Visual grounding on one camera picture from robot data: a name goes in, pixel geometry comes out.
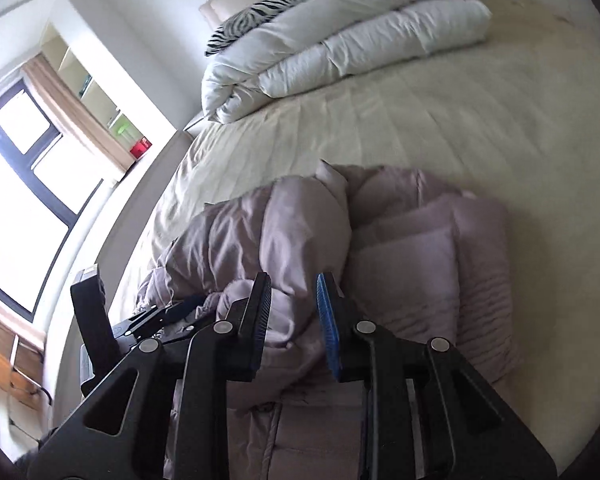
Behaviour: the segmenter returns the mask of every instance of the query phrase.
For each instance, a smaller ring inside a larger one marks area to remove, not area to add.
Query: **mauve blanket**
[[[226,316],[268,272],[262,366],[227,387],[235,479],[355,478],[360,386],[324,365],[318,273],[331,270],[371,320],[419,342],[443,336],[491,383],[517,361],[504,208],[403,168],[321,162],[208,206],[142,282],[138,309],[208,294],[193,317]]]

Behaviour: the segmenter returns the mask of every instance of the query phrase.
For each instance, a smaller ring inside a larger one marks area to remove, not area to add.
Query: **beige bed sheet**
[[[154,258],[203,208],[334,164],[423,168],[510,211],[510,377],[563,469],[600,423],[600,44],[541,7],[487,0],[486,44],[345,79],[210,124],[158,203],[110,317],[131,313]]]

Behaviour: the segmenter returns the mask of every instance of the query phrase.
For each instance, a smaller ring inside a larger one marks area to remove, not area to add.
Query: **window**
[[[101,179],[21,80],[0,97],[0,300],[33,320],[49,273]]]

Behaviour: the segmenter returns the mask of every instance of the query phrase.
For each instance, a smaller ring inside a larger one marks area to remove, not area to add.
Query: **folded white comforter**
[[[231,123],[276,98],[477,43],[490,21],[478,0],[309,0],[212,59],[203,110]]]

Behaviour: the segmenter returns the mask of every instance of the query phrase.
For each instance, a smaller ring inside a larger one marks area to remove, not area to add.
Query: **beige curtain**
[[[96,157],[104,178],[121,180],[135,158],[109,135],[45,57],[38,54],[22,66],[22,71],[56,128],[63,135],[76,139]]]

